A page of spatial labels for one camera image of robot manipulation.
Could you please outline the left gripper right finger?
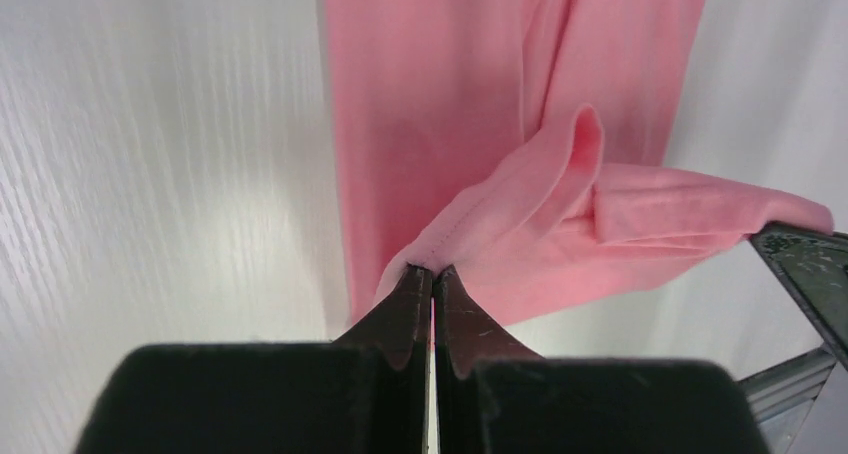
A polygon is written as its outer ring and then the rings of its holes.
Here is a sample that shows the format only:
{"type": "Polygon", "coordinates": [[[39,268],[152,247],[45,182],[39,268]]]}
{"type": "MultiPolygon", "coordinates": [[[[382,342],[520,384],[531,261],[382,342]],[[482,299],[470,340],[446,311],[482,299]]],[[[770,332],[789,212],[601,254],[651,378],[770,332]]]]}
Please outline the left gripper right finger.
{"type": "Polygon", "coordinates": [[[764,453],[741,388],[694,359],[545,358],[469,295],[433,287],[444,453],[764,453]]]}

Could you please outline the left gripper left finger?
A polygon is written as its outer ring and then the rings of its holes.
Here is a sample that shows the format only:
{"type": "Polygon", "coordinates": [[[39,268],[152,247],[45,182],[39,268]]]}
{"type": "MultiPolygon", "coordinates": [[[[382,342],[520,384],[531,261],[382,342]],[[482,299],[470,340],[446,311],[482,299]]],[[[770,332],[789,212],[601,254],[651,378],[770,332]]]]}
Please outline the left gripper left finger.
{"type": "Polygon", "coordinates": [[[151,344],[98,397],[79,453],[423,453],[433,275],[409,266],[330,343],[151,344]]]}

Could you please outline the pink t shirt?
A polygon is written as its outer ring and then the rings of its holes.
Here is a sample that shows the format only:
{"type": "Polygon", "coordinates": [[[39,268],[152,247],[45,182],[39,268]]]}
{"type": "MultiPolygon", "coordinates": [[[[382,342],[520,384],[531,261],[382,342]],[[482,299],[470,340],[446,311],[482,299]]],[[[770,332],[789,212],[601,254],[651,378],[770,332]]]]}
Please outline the pink t shirt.
{"type": "Polygon", "coordinates": [[[829,209],[668,168],[705,0],[325,0],[351,317],[454,267],[509,325],[829,209]]]}

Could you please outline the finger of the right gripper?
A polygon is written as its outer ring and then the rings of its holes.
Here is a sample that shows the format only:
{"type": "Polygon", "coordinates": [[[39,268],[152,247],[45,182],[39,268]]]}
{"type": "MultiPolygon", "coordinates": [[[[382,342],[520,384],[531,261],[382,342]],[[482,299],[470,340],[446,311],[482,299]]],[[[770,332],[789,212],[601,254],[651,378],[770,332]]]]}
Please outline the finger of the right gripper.
{"type": "Polygon", "coordinates": [[[831,354],[847,365],[847,235],[772,222],[749,238],[831,354]]]}

